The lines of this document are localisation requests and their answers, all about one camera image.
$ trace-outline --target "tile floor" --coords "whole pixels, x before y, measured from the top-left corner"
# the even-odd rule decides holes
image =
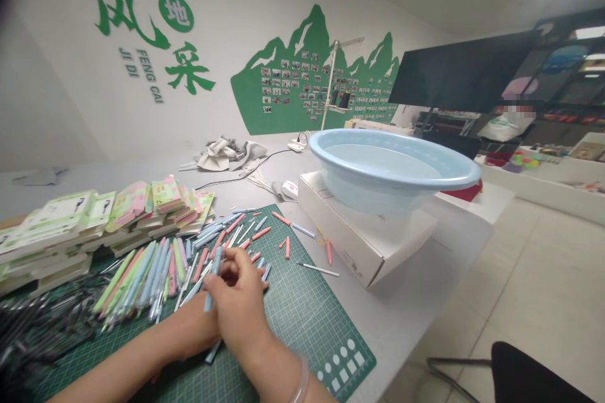
[[[604,297],[605,227],[516,198],[380,403],[465,403],[426,357],[489,358],[498,340],[605,401]],[[449,372],[494,402],[489,369]]]

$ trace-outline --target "white wall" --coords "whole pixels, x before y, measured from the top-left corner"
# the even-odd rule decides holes
[[[95,26],[99,22],[96,0],[11,0],[10,19],[2,35],[2,42],[9,44],[0,55],[0,81],[9,79],[10,83],[0,84],[0,125],[10,125],[11,143],[19,146],[7,149],[3,141],[0,170],[200,149],[221,134],[247,138],[230,78],[269,40],[280,37],[287,45],[314,4],[326,16],[330,40],[366,38],[362,45],[345,49],[349,64],[360,55],[367,58],[389,31],[393,55],[400,57],[405,50],[451,40],[383,0],[186,1],[195,26],[181,34],[164,22],[158,0],[134,0],[141,28],[150,35],[151,18],[173,44],[169,50],[160,50],[124,24],[112,26],[109,37],[102,35]],[[27,52],[10,44],[17,39],[27,42]],[[206,76],[216,82],[212,91],[199,89],[192,96],[184,82],[177,89],[168,86],[174,77],[164,67],[175,65],[172,51],[184,40],[197,47],[199,63],[209,68]],[[118,54],[120,47],[149,52],[165,104],[153,102],[144,78],[128,77]],[[28,70],[17,70],[15,61]],[[32,86],[32,81],[44,77],[53,80],[52,93],[39,84]],[[42,160],[35,150],[40,144],[44,146]]]

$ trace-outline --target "black monitor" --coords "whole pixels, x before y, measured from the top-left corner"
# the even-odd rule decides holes
[[[540,30],[403,54],[390,103],[488,113],[540,36]]]

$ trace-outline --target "green cutting mat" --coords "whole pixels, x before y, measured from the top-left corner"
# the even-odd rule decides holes
[[[248,250],[261,252],[273,268],[270,286],[265,294],[265,312],[273,332],[291,350],[301,351],[309,361],[309,369],[321,380],[336,400],[345,402],[376,366],[376,358],[368,348],[353,322],[338,303],[323,275],[303,268],[297,261],[312,263],[294,231],[279,221],[272,211],[280,213],[277,205],[246,215],[259,222],[268,215],[263,228],[271,231],[254,241]],[[284,257],[285,246],[278,245],[290,236],[290,260]],[[98,263],[98,268],[109,262]],[[168,316],[174,310],[175,298],[164,306]],[[45,401],[75,379],[99,364],[150,326],[146,317],[122,323],[112,332],[99,334],[61,359],[58,367],[50,369],[38,386],[36,397]],[[155,384],[147,384],[132,399],[149,402],[257,402],[258,394],[224,345],[212,365],[204,363],[205,353],[183,363],[166,367]]]

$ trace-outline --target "white table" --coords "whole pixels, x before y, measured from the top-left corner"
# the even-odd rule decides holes
[[[284,141],[265,136],[259,140],[269,153],[285,149]],[[75,191],[121,190],[137,180],[150,181],[177,174],[178,165],[191,160],[188,153],[141,162],[104,162],[72,167],[60,184],[24,187],[11,179],[22,173],[0,174],[0,220],[28,213],[47,200]],[[320,169],[309,152],[286,152],[271,157],[260,168],[269,182],[289,179]],[[211,181],[238,178],[238,173],[177,174],[179,180],[196,188]],[[217,197],[214,209],[227,214],[230,207],[262,207],[279,202],[269,192],[248,181],[210,186]],[[487,184],[480,203],[466,203],[439,195],[423,209],[439,220],[432,238],[408,261],[396,268],[371,290],[363,289],[335,254],[333,270],[340,278],[326,279],[366,343],[376,356],[376,368],[350,398],[351,403],[377,401],[404,364],[412,349],[431,325],[441,306],[454,292],[473,260],[492,235],[493,223],[504,210],[512,192]],[[312,227],[297,203],[281,202],[284,215],[301,225]],[[325,248],[308,236],[296,232],[318,266],[326,265]]]

